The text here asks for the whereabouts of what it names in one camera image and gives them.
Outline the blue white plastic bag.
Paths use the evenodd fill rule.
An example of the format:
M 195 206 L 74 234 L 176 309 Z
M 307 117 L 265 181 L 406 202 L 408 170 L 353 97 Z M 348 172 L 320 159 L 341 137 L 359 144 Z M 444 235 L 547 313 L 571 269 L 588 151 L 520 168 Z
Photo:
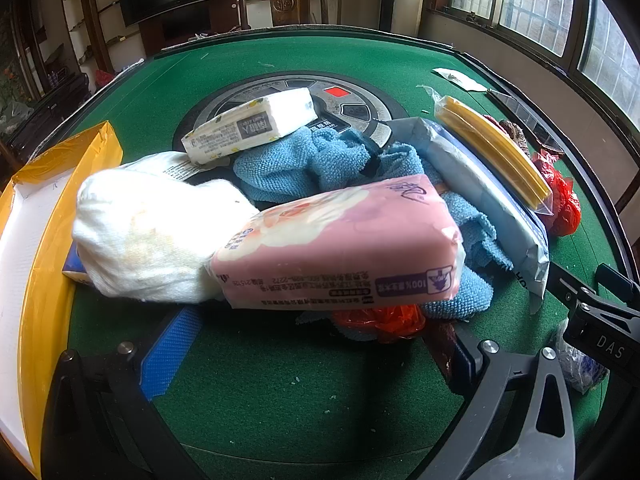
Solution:
M 608 369 L 564 340 L 567 326 L 568 318 L 559 322 L 553 338 L 553 350 L 565 381 L 580 394 L 586 394 L 608 377 Z

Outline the red plastic bag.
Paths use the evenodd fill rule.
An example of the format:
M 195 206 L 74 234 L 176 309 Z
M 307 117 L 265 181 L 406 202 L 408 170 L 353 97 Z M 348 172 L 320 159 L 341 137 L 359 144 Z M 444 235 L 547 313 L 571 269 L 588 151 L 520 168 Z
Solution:
M 582 221 L 582 207 L 573 188 L 573 181 L 563 177 L 554 163 L 559 156 L 540 150 L 533 154 L 532 162 L 552 192 L 552 214 L 541 214 L 547 232 L 556 237 L 569 236 L 577 231 Z

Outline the pink tissue pack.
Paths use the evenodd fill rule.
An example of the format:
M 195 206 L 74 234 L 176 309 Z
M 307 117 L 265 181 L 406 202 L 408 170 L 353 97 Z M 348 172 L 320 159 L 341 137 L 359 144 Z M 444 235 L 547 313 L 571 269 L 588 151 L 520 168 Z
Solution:
M 424 174 L 258 212 L 209 260 L 235 309 L 350 310 L 450 300 L 462 234 Z

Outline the grey-blue wipes package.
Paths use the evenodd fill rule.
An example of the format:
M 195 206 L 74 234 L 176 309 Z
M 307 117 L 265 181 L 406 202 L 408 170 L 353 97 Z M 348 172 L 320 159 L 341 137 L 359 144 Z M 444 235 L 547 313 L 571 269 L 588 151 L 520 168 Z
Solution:
M 498 242 L 514 265 L 516 278 L 529 292 L 529 311 L 542 307 L 550 268 L 546 229 L 472 151 L 444 127 L 428 119 L 409 117 L 386 122 L 390 140 L 412 145 L 444 179 L 486 214 Z

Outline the white cloth bundle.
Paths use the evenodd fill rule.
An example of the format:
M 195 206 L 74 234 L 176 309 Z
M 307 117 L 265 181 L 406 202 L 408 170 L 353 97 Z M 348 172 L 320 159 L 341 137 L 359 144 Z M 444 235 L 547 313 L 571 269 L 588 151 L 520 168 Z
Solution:
M 82 182 L 72 239 L 101 294 L 200 304 L 222 296 L 210 258 L 257 213 L 229 180 L 163 152 Z

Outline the pack of coloured sponge cloths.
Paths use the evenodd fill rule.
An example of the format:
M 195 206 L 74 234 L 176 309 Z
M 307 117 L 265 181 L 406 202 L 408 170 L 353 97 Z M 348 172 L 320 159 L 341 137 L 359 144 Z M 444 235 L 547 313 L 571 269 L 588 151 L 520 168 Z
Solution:
M 506 182 L 532 211 L 552 215 L 552 191 L 529 156 L 484 115 L 452 96 L 434 96 L 435 117 Z

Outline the blue microfiber towel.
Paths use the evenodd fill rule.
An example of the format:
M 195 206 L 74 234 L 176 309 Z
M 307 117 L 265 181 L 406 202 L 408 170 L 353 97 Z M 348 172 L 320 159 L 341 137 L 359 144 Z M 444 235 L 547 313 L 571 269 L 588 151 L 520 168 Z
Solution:
M 425 174 L 435 186 L 445 182 L 411 144 L 395 141 L 388 148 L 379 148 L 352 129 L 299 128 L 280 140 L 239 154 L 232 170 L 252 202 L 270 204 L 412 174 Z M 485 269 L 498 266 L 511 271 L 513 263 L 500 247 L 497 230 L 487 214 L 449 188 L 440 196 L 461 231 L 464 268 L 454 299 L 424 304 L 421 309 L 429 318 L 470 318 L 487 310 L 494 298 Z

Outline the lemon print tissue pack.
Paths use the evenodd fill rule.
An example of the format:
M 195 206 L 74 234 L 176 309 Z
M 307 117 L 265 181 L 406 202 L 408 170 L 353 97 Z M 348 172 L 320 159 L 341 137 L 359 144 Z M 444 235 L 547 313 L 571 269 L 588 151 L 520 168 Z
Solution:
M 252 99 L 185 134 L 181 144 L 191 162 L 206 165 L 288 136 L 318 118 L 307 88 Z

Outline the blue tissue pack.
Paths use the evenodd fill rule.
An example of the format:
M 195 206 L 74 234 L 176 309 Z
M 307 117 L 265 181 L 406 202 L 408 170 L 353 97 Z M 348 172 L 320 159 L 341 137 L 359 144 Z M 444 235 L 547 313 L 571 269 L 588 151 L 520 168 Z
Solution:
M 75 242 L 70 245 L 70 250 L 62 267 L 62 274 L 76 283 L 92 285 L 92 281 L 79 258 L 78 248 Z

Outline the brown furry item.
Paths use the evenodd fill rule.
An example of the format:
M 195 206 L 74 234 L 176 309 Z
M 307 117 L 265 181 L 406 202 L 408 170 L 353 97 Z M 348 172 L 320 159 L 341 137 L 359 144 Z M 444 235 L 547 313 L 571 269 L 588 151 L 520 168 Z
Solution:
M 555 160 L 558 160 L 564 155 L 562 150 L 555 148 L 550 144 L 545 144 L 534 136 L 533 133 L 528 136 L 515 122 L 510 122 L 510 120 L 507 119 L 497 120 L 489 115 L 485 115 L 485 118 L 497 126 L 527 156 L 532 154 L 529 148 L 533 148 L 537 153 L 545 151 Z

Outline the yellow-edged white tray box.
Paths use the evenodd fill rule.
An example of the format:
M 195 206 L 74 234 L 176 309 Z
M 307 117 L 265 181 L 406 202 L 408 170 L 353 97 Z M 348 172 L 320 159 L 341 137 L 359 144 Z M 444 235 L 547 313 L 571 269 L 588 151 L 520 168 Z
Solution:
M 28 162 L 1 195 L 1 439 L 41 476 L 44 413 L 66 349 L 75 284 L 62 272 L 80 185 L 122 161 L 109 122 Z

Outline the white paper slip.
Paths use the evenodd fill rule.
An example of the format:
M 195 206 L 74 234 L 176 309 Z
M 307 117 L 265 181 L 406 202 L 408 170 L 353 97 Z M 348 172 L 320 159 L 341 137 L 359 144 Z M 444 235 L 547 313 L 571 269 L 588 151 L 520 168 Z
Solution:
M 448 70 L 448 68 L 434 68 L 433 73 L 448 80 L 455 86 L 466 92 L 486 92 L 487 88 L 478 81 L 466 76 L 458 70 Z

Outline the round mahjong table centre panel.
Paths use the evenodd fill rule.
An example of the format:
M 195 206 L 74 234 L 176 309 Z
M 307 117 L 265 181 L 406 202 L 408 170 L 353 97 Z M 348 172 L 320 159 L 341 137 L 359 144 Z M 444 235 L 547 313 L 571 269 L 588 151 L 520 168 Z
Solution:
M 172 148 L 181 151 L 182 137 L 218 114 L 252 99 L 295 88 L 308 89 L 314 101 L 317 119 L 307 125 L 311 130 L 331 127 L 342 132 L 352 127 L 383 146 L 388 140 L 386 124 L 408 116 L 405 107 L 389 94 L 359 79 L 334 73 L 288 70 L 245 78 L 206 96 L 179 122 Z

